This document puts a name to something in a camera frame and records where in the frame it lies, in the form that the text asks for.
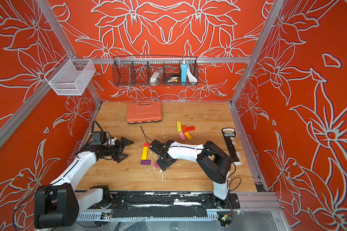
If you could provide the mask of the long yellow block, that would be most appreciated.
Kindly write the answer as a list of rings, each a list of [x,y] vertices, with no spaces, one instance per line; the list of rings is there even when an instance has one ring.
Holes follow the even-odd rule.
[[[147,160],[147,153],[148,153],[149,148],[144,146],[143,147],[143,152],[142,152],[142,156],[141,156],[141,160]]]

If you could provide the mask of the purple small block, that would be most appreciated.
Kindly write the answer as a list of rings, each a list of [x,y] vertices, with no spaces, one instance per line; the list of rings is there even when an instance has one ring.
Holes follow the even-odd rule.
[[[142,166],[150,166],[151,165],[151,160],[141,160],[140,164]]]

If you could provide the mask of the orange long block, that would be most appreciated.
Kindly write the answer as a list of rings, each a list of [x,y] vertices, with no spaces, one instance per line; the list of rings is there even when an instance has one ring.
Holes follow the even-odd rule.
[[[188,132],[185,132],[184,135],[188,140],[192,139],[192,136]]]

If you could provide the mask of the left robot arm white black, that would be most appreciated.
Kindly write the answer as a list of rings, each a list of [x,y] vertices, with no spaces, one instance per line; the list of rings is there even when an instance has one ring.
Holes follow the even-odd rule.
[[[92,206],[109,208],[114,205],[109,187],[99,185],[76,195],[75,190],[86,172],[99,159],[120,163],[128,156],[123,150],[134,144],[124,137],[89,140],[75,154],[74,161],[49,185],[42,186],[34,196],[34,226],[36,229],[70,227],[79,214]]]

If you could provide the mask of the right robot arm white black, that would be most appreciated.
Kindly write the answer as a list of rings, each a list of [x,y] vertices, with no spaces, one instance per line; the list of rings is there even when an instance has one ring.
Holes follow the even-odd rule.
[[[197,163],[213,182],[214,196],[222,201],[227,199],[230,192],[228,181],[233,162],[230,156],[212,141],[201,145],[189,145],[176,141],[162,143],[154,140],[149,148],[158,155],[157,163],[162,171],[166,171],[179,159]]]

